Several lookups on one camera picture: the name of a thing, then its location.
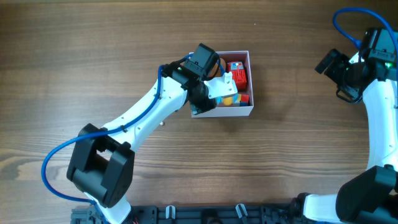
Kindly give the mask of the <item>white cardboard box pink inside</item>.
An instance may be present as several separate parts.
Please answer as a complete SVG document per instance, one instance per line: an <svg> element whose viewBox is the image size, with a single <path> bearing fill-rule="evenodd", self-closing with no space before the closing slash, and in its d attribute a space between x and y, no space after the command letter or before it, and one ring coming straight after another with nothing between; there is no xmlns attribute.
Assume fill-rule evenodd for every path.
<svg viewBox="0 0 398 224"><path fill-rule="evenodd" d="M217 106L215 109L207 111L202 114L192 114L192 118L215 118L228 116L249 116L254 108L254 97L252 90L252 74L249 52L247 50L240 51L220 51L219 56L226 62L242 62L246 71L247 81L246 90L239 91L239 94L246 94L249 96L248 102L244 106Z"/></svg>

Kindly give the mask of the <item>red toy truck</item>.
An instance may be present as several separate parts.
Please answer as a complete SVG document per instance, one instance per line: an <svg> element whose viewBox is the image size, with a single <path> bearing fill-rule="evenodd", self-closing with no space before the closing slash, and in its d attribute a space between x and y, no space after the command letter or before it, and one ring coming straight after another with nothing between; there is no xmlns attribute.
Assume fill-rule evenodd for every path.
<svg viewBox="0 0 398 224"><path fill-rule="evenodd" d="M245 91L248 79L244 64L242 62L228 62L227 72L231 72L233 74L233 80L238 91Z"/></svg>

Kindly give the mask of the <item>yellow duck toy blue hat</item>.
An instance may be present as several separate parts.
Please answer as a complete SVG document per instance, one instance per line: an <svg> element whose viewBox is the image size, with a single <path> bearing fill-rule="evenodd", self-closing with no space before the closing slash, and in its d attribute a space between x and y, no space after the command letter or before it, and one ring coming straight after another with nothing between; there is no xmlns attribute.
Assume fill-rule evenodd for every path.
<svg viewBox="0 0 398 224"><path fill-rule="evenodd" d="M231 106L240 106L240 95L234 95L229 97L218 97L216 99L217 107L231 107Z"/></svg>

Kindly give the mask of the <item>colourful puzzle cube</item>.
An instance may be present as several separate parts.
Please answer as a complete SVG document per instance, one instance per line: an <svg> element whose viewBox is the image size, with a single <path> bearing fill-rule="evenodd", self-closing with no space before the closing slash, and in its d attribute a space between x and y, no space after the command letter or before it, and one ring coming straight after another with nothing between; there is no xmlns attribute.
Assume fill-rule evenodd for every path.
<svg viewBox="0 0 398 224"><path fill-rule="evenodd" d="M233 106L249 106L249 95L238 93L233 96Z"/></svg>

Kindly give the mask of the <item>brown plush toy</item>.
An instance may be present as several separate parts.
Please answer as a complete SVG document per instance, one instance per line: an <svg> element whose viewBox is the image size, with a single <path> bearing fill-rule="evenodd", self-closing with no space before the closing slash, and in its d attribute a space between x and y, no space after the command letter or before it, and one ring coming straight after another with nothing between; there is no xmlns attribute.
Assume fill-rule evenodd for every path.
<svg viewBox="0 0 398 224"><path fill-rule="evenodd" d="M221 76L221 66L222 66L222 59L219 57L217 63L211 69L211 72L208 74L208 79L211 80L214 77Z"/></svg>

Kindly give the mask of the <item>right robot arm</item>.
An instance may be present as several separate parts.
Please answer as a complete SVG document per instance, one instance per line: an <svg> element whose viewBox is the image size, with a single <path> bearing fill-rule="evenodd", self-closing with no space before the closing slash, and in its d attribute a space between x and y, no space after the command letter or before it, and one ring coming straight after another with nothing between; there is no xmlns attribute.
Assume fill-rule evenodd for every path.
<svg viewBox="0 0 398 224"><path fill-rule="evenodd" d="M365 104L367 168L336 194L300 194L292 215L311 222L397 223L397 32L370 28L352 56L330 50L315 67L336 83L336 95Z"/></svg>

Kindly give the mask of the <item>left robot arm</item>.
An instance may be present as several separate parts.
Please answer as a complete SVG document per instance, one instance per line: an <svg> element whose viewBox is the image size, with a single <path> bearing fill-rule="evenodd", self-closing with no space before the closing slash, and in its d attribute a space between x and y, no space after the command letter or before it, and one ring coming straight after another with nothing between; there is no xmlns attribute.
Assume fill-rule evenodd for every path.
<svg viewBox="0 0 398 224"><path fill-rule="evenodd" d="M67 179L83 192L104 223L133 222L125 194L132 182L136 152L169 115L186 103L196 113L216 107L210 83L220 56L204 44L180 60L160 65L154 86L115 120L87 124L75 139Z"/></svg>

